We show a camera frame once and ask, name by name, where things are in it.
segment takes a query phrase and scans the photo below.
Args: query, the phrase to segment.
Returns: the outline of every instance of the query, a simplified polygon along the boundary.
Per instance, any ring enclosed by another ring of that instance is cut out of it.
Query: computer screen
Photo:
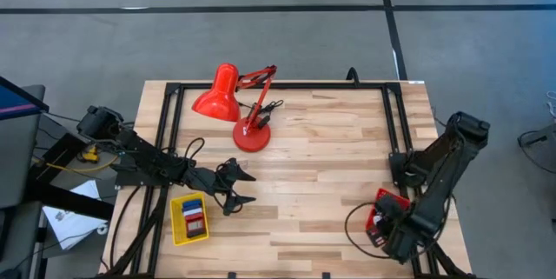
[[[46,104],[0,76],[0,120],[48,110]]]

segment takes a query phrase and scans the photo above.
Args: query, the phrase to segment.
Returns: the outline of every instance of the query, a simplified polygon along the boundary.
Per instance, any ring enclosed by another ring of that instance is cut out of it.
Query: gray floor
[[[394,4],[556,3],[556,0],[393,0]],[[0,8],[141,7],[381,0],[0,0]],[[556,175],[532,166],[516,137],[552,120],[556,12],[396,13],[407,74],[425,80],[439,118],[464,110],[492,124],[489,145],[457,187],[474,272],[554,278]],[[0,15],[0,74],[43,83],[53,111],[82,116],[90,104],[133,119],[147,79],[208,79],[222,62],[242,72],[269,63],[280,79],[395,79],[383,13]],[[70,123],[62,122],[68,127]],[[554,159],[533,152],[546,165]],[[50,259],[48,277],[92,276],[96,236]]]

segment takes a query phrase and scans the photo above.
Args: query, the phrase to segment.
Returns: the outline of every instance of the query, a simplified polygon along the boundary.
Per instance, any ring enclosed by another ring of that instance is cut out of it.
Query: wooden tabletop
[[[151,143],[156,138],[165,85],[165,81],[147,81],[137,113],[135,130]],[[424,149],[437,137],[425,85],[401,82],[401,87],[414,147]],[[322,272],[343,278],[412,277],[409,262],[399,265],[365,256],[344,234],[343,222],[353,207],[373,201],[378,188],[397,192],[387,164],[391,149],[379,90],[269,91],[265,103],[284,100],[284,104],[272,113],[268,147],[257,153],[235,147],[233,123],[191,110],[201,93],[186,91],[177,152],[182,155],[191,140],[203,136],[205,147],[195,157],[198,166],[214,169],[236,157],[257,181],[237,182],[235,190],[257,200],[226,217],[215,201],[206,197],[210,238],[180,247],[172,243],[167,206],[156,277],[225,277],[229,271],[238,277],[320,277]],[[236,97],[242,103],[252,103],[259,93],[242,90]],[[395,106],[393,112],[403,149]],[[171,117],[164,144],[169,140]],[[118,194],[103,254],[106,262],[116,219],[131,190],[128,187]],[[174,186],[169,199],[190,192],[187,187]],[[124,214],[116,239],[116,260],[136,236],[143,196],[141,188]],[[356,212],[348,229],[364,249],[381,255],[384,253],[373,248],[364,233],[369,210]],[[440,245],[456,265],[471,271],[456,213],[453,207]],[[150,236],[145,243],[142,271],[147,268]]]

